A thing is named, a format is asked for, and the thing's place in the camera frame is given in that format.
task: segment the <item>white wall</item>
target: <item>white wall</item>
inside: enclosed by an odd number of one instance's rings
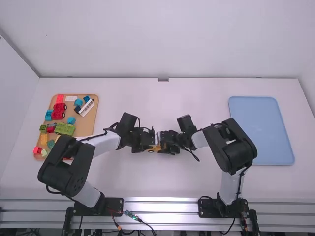
[[[0,35],[0,178],[5,169],[26,111],[35,92],[38,76]]]
[[[3,0],[0,28],[42,76],[297,77],[315,112],[314,12],[313,0]]]

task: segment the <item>light blue mat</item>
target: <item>light blue mat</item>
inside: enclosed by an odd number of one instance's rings
[[[293,165],[294,155],[277,101],[272,97],[231,97],[234,118],[257,147],[256,165]]]

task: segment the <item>aluminum rail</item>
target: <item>aluminum rail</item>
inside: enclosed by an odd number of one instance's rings
[[[232,219],[199,218],[197,198],[124,198],[124,210],[136,213],[154,230],[227,230]],[[0,199],[0,228],[62,228],[71,200]],[[257,211],[261,231],[315,232],[315,201],[250,201]],[[116,217],[123,229],[147,230],[144,224],[127,216]],[[74,216],[72,228],[78,228],[80,216]],[[111,217],[84,216],[83,229],[115,229]],[[232,231],[240,231],[236,220]]]

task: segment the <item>yellow lego brick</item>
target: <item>yellow lego brick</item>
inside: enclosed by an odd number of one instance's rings
[[[43,150],[41,151],[41,155],[42,155],[43,157],[46,157],[46,156],[47,156],[47,151],[46,151],[46,149],[43,149]]]
[[[48,134],[41,134],[40,135],[40,144],[46,145],[48,140]]]

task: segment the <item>white lego brick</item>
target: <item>white lego brick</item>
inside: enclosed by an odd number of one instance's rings
[[[65,101],[69,102],[69,101],[75,101],[78,99],[78,96],[67,96],[65,97]]]
[[[79,111],[79,114],[84,117],[89,111],[90,109],[95,105],[95,103],[93,102],[92,99],[90,99]]]

